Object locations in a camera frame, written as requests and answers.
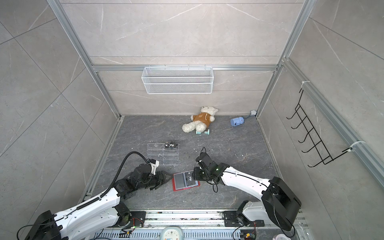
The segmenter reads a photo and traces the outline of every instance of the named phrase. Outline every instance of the marble floor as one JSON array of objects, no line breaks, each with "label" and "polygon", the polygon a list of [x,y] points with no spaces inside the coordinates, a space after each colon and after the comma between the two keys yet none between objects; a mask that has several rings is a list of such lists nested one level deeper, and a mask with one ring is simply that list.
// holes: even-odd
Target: marble floor
[{"label": "marble floor", "polygon": [[[195,158],[205,146],[216,163],[224,162],[242,172],[271,179],[276,170],[258,122],[250,117],[244,124],[232,127],[230,119],[233,117],[216,116],[209,126],[210,135],[196,135],[181,129],[190,121],[189,116],[126,116],[93,193],[99,194],[108,187],[127,153],[138,151],[146,156],[147,143],[169,140],[179,143],[180,164],[159,166],[158,170],[169,173],[193,170],[197,166]],[[143,160],[139,156],[130,156],[119,177],[124,177],[141,163]],[[201,182],[199,187],[174,192],[172,183],[168,182],[157,190],[139,190],[125,203],[130,209],[238,208],[244,200],[257,201],[234,187],[218,185],[218,193],[214,193],[211,185]]]}]

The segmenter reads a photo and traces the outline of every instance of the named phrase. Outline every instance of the teddy bear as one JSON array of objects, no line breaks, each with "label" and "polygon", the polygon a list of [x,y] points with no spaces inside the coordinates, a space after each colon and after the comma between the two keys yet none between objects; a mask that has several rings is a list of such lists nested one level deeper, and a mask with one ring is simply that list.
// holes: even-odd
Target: teddy bear
[{"label": "teddy bear", "polygon": [[217,108],[211,106],[204,106],[198,115],[191,116],[192,122],[183,125],[184,132],[191,132],[196,129],[198,132],[205,131],[211,122],[215,120],[215,113]]}]

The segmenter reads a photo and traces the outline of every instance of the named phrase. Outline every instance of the vent grille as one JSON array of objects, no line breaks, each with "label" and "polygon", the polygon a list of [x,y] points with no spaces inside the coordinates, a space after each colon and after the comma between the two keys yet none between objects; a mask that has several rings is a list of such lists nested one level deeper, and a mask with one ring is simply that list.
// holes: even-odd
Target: vent grille
[{"label": "vent grille", "polygon": [[[120,230],[106,230],[104,229],[103,233],[99,237],[110,238],[111,240],[159,240],[162,230],[140,230],[136,229],[133,233],[128,236],[128,234],[119,235]],[[100,231],[96,232],[93,238],[99,235]],[[184,239],[201,239],[201,240],[231,240],[233,229],[191,229],[183,230]],[[233,236],[235,239],[240,239],[240,230],[237,230]]]}]

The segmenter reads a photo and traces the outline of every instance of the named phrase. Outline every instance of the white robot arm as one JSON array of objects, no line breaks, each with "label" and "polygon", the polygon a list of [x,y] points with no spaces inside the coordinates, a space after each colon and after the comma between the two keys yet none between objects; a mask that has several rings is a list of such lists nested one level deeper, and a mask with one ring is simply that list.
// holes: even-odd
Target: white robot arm
[{"label": "white robot arm", "polygon": [[[116,181],[123,164],[132,153],[140,155],[146,164],[141,164]],[[301,202],[282,179],[262,179],[240,172],[228,164],[218,165],[204,152],[199,154],[196,162],[199,167],[195,167],[193,172],[195,180],[236,187],[262,201],[263,205],[260,202],[244,201],[237,210],[236,219],[239,223],[248,225],[268,216],[281,229],[291,230]],[[130,152],[107,190],[56,214],[50,211],[41,214],[26,239],[79,240],[105,227],[116,224],[126,226],[132,216],[123,200],[130,198],[138,189],[157,189],[173,178],[167,172],[156,172],[157,166],[158,162],[155,160],[147,160],[138,152]]]},{"label": "white robot arm", "polygon": [[244,201],[237,210],[239,223],[248,225],[265,219],[267,215],[281,229],[291,230],[301,202],[282,179],[262,179],[240,172],[228,164],[216,164],[205,152],[199,154],[196,162],[199,165],[193,172],[196,180],[236,187],[262,201],[263,205]]},{"label": "white robot arm", "polygon": [[[141,156],[140,164],[133,172],[116,181],[122,166],[131,154]],[[112,183],[103,193],[64,211],[52,214],[46,211],[38,216],[27,237],[29,240],[79,240],[106,227],[126,226],[132,220],[131,212],[123,203],[136,190],[158,189],[173,178],[165,171],[156,172],[159,162],[145,159],[138,152],[130,152],[124,158]]]}]

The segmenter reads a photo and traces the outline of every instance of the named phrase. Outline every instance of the zip tie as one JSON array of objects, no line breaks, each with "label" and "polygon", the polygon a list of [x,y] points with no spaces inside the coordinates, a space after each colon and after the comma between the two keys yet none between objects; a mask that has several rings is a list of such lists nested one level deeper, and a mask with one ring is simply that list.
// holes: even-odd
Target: zip tie
[{"label": "zip tie", "polygon": [[366,143],[365,141],[357,141],[357,142],[354,142],[354,143],[352,143],[352,145],[349,146],[349,149],[347,150],[347,152],[351,152],[351,151],[352,151],[352,147],[353,147],[355,144],[360,143],[360,142]]},{"label": "zip tie", "polygon": [[307,83],[307,82],[310,82],[310,81],[302,81],[302,82],[301,82],[301,88],[303,88],[303,84],[304,84],[304,83]]}]

